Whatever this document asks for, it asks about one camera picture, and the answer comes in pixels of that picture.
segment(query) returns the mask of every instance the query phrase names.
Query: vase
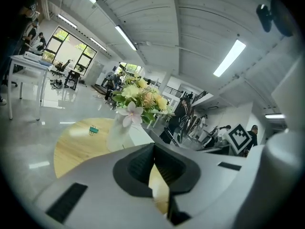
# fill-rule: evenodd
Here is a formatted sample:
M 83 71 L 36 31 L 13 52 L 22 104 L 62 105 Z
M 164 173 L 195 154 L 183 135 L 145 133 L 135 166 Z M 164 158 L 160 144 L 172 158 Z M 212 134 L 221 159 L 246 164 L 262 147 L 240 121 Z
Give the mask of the vase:
M 107 136 L 107 148 L 110 152 L 115 152 L 124 149 L 123 143 L 129 134 L 132 125 L 123 126 L 124 115 L 117 114 L 115 116 L 112 127 Z

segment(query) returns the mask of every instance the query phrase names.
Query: flower petal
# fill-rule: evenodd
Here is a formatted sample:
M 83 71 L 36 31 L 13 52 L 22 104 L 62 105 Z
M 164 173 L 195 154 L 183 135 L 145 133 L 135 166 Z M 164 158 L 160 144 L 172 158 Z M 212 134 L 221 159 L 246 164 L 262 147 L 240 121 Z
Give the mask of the flower petal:
M 135 115 L 141 115 L 143 113 L 143 108 L 142 107 L 136 107 L 133 113 Z
M 133 113 L 135 111 L 135 103 L 131 101 L 127 106 L 128 112 Z
M 128 127 L 131 124 L 132 124 L 132 116 L 128 115 L 123 119 L 123 126 Z
M 139 125 L 142 123 L 142 118 L 140 115 L 132 115 L 132 122 L 136 125 Z
M 127 108 L 116 108 L 116 111 L 119 112 L 121 115 L 128 115 Z

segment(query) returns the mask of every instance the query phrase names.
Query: ceiling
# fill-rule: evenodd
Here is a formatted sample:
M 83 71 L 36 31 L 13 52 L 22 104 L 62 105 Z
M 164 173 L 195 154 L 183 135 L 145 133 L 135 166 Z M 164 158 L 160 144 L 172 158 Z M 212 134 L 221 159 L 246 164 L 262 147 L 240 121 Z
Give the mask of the ceiling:
M 300 43 L 274 25 L 264 32 L 255 12 L 258 4 L 269 6 L 270 0 L 97 0 L 94 5 L 49 0 L 53 13 L 91 33 L 112 60 L 172 71 L 212 93 L 215 97 L 201 108 L 211 101 L 221 106 L 255 101 L 274 110 L 271 92 L 292 66 Z M 136 52 L 115 29 L 118 24 L 137 43 Z M 236 39 L 246 44 L 245 50 L 221 77 L 214 76 Z

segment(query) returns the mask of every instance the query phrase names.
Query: floor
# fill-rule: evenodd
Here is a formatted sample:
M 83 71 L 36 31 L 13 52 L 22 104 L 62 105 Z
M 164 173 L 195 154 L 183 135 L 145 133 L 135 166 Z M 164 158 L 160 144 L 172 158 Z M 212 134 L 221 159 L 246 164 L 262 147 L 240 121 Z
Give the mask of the floor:
M 94 97 L 99 94 L 91 87 L 78 84 L 75 91 L 52 89 L 49 79 L 55 78 L 48 74 L 39 121 L 34 115 L 37 86 L 25 84 L 23 99 L 19 99 L 19 86 L 13 86 L 13 120 L 9 120 L 7 105 L 0 107 L 2 171 L 19 195 L 30 200 L 56 179 L 54 148 L 66 127 L 85 118 L 115 116 L 110 105 Z M 5 86 L 1 95 L 7 98 Z

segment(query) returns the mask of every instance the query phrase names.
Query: black chair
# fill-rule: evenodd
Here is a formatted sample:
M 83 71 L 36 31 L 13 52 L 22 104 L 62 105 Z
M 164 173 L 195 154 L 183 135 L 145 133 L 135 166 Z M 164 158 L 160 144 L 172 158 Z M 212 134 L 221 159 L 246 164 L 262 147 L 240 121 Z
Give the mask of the black chair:
M 59 77 L 62 77 L 64 74 L 61 72 L 64 72 L 66 67 L 68 66 L 68 64 L 70 63 L 70 59 L 64 64 L 62 65 L 62 63 L 58 63 L 55 68 L 57 69 L 56 72 L 53 72 L 52 75 L 59 75 Z

